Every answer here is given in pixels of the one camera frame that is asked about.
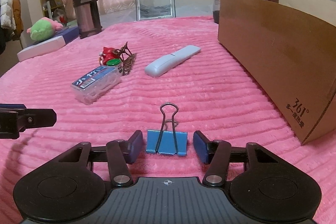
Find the red figurine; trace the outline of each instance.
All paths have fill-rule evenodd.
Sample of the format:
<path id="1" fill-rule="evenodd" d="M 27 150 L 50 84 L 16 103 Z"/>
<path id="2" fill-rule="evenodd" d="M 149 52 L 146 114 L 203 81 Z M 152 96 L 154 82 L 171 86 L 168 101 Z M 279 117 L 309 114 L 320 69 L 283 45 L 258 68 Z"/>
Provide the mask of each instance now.
<path id="1" fill-rule="evenodd" d="M 115 48 L 104 47 L 103 52 L 99 53 L 99 64 L 106 66 L 107 61 L 115 58 L 119 59 L 118 54 L 114 52 L 115 50 Z"/>

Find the barcode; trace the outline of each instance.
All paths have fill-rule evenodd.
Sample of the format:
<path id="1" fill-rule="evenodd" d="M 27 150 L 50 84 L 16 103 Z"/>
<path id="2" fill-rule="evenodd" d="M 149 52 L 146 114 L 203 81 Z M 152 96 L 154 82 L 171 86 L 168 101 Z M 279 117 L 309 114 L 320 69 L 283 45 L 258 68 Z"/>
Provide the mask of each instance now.
<path id="1" fill-rule="evenodd" d="M 84 81 L 83 84 L 80 85 L 80 87 L 81 87 L 82 89 L 84 89 L 84 88 L 86 88 L 88 85 L 90 85 L 91 83 L 93 83 L 94 81 L 95 81 L 95 79 L 90 78 L 90 79 Z"/>

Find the blue binder clip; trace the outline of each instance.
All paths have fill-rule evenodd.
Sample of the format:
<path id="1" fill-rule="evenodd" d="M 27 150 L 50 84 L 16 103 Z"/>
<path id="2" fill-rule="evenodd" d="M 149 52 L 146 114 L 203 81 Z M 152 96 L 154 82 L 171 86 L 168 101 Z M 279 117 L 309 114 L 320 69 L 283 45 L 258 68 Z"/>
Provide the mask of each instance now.
<path id="1" fill-rule="evenodd" d="M 173 106 L 176 108 L 170 120 L 166 120 L 166 114 L 163 111 L 164 106 Z M 175 127 L 179 124 L 174 121 L 175 114 L 179 111 L 177 105 L 172 103 L 165 103 L 161 105 L 160 111 L 163 114 L 161 130 L 147 130 L 147 153 L 160 153 L 179 156 L 185 156 L 187 150 L 187 132 L 176 132 Z M 172 123 L 173 131 L 167 131 L 167 122 Z"/>

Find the white puffer jacket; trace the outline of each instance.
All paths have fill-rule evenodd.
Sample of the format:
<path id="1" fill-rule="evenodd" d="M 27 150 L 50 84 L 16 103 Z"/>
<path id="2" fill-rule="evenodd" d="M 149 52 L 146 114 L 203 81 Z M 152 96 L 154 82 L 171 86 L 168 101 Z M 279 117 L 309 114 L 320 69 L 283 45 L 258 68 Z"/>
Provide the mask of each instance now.
<path id="1" fill-rule="evenodd" d="M 13 0 L 0 0 L 0 24 L 3 29 L 16 29 Z"/>

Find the bed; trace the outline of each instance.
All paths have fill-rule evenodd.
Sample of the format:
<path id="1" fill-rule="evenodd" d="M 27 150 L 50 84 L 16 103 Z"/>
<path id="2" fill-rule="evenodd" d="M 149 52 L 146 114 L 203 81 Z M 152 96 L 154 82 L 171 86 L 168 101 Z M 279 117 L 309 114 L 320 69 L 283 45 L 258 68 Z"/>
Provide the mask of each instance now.
<path id="1" fill-rule="evenodd" d="M 319 183 L 323 197 L 314 220 L 335 223 L 335 134 L 301 146 L 263 89 L 219 44 L 217 31 L 211 17 L 116 24 L 95 36 L 76 39 L 57 52 L 19 63 L 2 76 L 0 102 L 53 108 L 58 118 L 52 128 L 26 130 L 17 140 L 0 141 L 0 223 L 21 220 L 12 191 L 23 175 L 81 141 L 101 146 L 110 140 L 127 139 L 135 130 L 142 130 L 146 141 L 147 129 L 160 128 L 159 107 L 165 102 L 179 107 L 175 119 L 177 129 L 188 132 L 187 156 L 142 152 L 130 166 L 134 178 L 202 178 L 206 168 L 193 149 L 195 130 L 233 146 L 257 142 Z M 103 46 L 120 48 L 125 42 L 137 53 L 131 73 L 92 105 L 76 101 L 70 84 L 98 66 Z M 160 78 L 145 75 L 147 64 L 190 44 L 202 51 Z M 243 171 L 241 164 L 230 166 L 229 179 Z M 107 164 L 97 164 L 94 170 L 108 178 Z"/>

